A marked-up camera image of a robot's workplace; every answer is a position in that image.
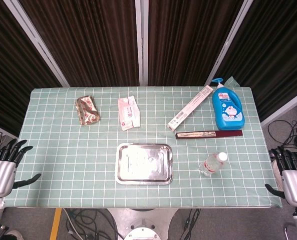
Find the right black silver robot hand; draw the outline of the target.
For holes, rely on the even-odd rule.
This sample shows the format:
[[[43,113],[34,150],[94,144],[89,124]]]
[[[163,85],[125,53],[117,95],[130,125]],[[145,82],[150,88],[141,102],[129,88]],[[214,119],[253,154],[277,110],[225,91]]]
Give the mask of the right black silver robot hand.
[[[291,206],[297,207],[297,153],[278,147],[271,149],[280,177],[282,190],[273,189],[265,184],[268,192],[274,196],[285,199]]]

